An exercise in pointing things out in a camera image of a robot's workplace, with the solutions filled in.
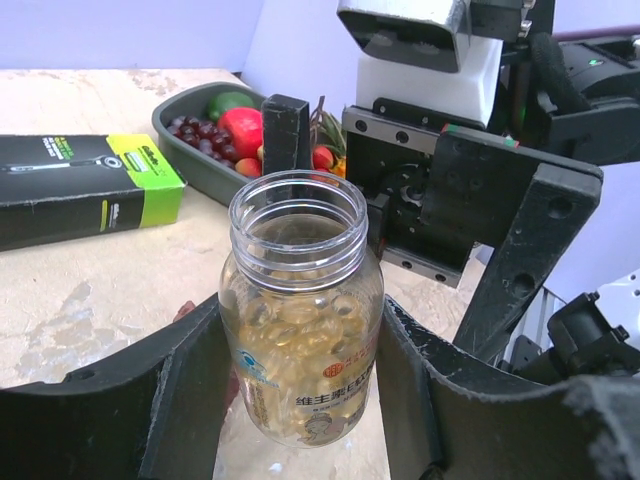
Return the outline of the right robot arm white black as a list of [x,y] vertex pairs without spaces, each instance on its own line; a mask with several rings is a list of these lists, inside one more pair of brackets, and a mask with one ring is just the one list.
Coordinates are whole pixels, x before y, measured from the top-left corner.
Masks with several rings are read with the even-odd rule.
[[455,285],[493,249],[457,347],[526,380],[630,376],[639,350],[601,293],[554,314],[544,353],[513,331],[594,212],[602,167],[639,154],[631,35],[561,42],[550,1],[342,1],[362,51],[342,114],[347,179],[390,263]]

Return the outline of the clear pill jar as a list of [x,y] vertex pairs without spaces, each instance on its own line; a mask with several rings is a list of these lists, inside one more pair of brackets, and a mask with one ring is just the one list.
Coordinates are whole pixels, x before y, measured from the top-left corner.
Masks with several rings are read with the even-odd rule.
[[330,444],[364,412],[383,311],[365,198],[289,170],[242,187],[229,216],[218,300],[248,414],[282,444]]

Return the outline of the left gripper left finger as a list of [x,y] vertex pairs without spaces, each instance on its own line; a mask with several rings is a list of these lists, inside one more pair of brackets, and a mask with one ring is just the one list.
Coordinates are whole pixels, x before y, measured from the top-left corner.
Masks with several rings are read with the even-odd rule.
[[219,303],[60,383],[1,392],[4,479],[210,479],[230,375]]

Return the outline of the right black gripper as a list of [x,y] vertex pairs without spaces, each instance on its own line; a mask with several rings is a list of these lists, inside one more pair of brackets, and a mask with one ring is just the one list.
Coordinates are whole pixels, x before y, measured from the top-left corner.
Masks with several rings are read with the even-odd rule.
[[392,101],[348,107],[342,125],[380,258],[453,287],[477,245],[493,249],[453,340],[493,359],[599,205],[603,172]]

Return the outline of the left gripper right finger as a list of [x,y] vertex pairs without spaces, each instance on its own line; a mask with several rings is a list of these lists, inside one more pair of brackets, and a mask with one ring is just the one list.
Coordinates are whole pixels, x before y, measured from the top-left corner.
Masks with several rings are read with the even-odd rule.
[[639,383],[539,385],[496,369],[384,303],[377,378],[394,479],[635,479]]

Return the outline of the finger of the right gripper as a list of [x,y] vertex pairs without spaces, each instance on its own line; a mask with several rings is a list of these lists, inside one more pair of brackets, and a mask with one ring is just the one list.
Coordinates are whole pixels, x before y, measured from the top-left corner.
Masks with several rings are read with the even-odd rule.
[[[291,155],[296,162],[311,157],[310,111],[305,100],[274,94],[262,104],[265,153]],[[266,176],[267,198],[305,198],[311,188],[310,170],[292,169]]]

